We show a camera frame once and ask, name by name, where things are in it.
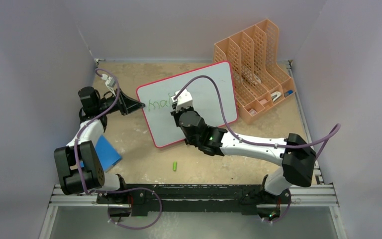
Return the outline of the pink framed whiteboard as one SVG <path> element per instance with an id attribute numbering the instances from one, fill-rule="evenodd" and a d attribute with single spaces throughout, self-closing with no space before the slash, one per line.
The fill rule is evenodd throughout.
<path id="1" fill-rule="evenodd" d="M 172 97 L 196 76 L 209 76 L 216 83 L 200 78 L 186 87 L 193 98 L 194 109 L 210 126 L 223 126 L 238 119 L 231 65 L 227 61 L 213 63 L 188 72 L 154 81 L 136 89 L 138 100 L 145 104 L 143 113 L 154 145 L 163 148 L 184 140 L 171 115 Z"/>

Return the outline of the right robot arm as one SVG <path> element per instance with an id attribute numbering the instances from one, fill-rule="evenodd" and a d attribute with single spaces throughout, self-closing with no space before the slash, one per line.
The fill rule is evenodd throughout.
<path id="1" fill-rule="evenodd" d="M 279 166 L 263 179 L 259 195 L 264 202 L 272 202 L 292 185 L 312 184 L 316 153 L 311 147 L 301 147 L 306 142 L 298 134 L 291 133 L 287 138 L 234 135 L 231 130 L 209 126 L 192 107 L 173 110 L 171 115 L 182 130 L 185 143 L 206 155 L 245 156 Z"/>

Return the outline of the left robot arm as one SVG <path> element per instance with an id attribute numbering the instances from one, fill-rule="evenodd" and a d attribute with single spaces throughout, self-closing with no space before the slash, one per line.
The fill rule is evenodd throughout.
<path id="1" fill-rule="evenodd" d="M 54 150 L 54 159 L 61 189 L 64 194 L 108 193 L 117 204 L 128 199 L 128 190 L 118 174 L 105 173 L 96 145 L 107 127 L 107 115 L 120 112 L 128 115 L 145 104 L 115 91 L 110 97 L 100 96 L 93 87 L 78 92 L 82 108 L 79 111 L 80 129 L 66 146 Z"/>

